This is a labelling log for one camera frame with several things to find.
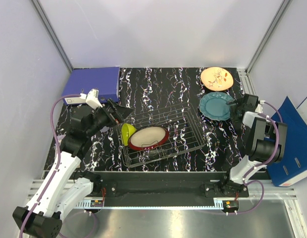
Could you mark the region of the teal scalloped plate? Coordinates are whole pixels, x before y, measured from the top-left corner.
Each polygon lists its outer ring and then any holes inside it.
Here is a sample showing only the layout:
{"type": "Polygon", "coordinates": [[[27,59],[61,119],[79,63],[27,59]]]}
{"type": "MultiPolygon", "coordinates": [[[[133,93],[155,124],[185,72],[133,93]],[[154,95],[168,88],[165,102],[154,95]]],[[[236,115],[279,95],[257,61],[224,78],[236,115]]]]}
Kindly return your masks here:
{"type": "Polygon", "coordinates": [[[226,93],[211,92],[204,95],[199,102],[200,112],[211,120],[229,120],[230,105],[234,99],[226,93]]]}

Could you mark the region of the cream floral plate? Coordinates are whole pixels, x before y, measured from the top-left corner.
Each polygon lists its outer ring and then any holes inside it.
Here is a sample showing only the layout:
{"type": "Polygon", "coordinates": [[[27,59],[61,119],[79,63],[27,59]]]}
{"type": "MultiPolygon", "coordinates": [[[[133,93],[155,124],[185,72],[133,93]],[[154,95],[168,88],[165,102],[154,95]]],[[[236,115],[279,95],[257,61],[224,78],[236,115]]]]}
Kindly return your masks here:
{"type": "Polygon", "coordinates": [[[201,73],[200,78],[203,85],[211,91],[225,91],[234,84],[232,75],[221,67],[205,69],[201,73]]]}

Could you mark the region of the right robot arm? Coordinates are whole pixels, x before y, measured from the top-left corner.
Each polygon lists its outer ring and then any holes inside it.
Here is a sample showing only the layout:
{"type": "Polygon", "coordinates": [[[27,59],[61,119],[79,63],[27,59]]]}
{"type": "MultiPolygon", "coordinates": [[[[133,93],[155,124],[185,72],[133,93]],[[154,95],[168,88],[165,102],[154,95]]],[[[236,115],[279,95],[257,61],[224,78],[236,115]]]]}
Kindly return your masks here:
{"type": "Polygon", "coordinates": [[[288,126],[278,109],[258,96],[245,94],[227,105],[232,121],[250,129],[245,156],[219,182],[220,192],[229,197],[248,186],[257,171],[283,159],[288,126]]]}

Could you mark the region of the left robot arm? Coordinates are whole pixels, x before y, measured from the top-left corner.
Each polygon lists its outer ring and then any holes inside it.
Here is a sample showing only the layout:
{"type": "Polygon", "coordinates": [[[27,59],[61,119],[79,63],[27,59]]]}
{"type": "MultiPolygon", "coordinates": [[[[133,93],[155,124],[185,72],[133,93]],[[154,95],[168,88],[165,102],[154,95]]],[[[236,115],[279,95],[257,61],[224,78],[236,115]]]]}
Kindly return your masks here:
{"type": "Polygon", "coordinates": [[[24,207],[15,208],[12,217],[20,229],[19,237],[57,237],[71,210],[84,197],[97,196],[102,191],[101,177],[89,171],[83,172],[67,192],[63,189],[92,146],[92,137],[105,127],[123,123],[133,110],[111,99],[105,104],[90,99],[86,104],[73,113],[62,141],[56,141],[58,154],[38,191],[24,207]]]}

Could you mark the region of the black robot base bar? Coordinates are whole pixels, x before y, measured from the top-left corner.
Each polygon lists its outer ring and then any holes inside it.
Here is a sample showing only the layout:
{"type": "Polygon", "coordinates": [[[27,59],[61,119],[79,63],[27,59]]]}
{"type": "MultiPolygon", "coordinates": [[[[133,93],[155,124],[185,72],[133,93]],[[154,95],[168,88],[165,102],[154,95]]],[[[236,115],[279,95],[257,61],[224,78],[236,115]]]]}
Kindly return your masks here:
{"type": "Polygon", "coordinates": [[[104,188],[107,197],[126,194],[193,193],[206,197],[249,197],[244,185],[226,185],[226,172],[74,172],[70,177],[96,179],[96,185],[104,188]]]}

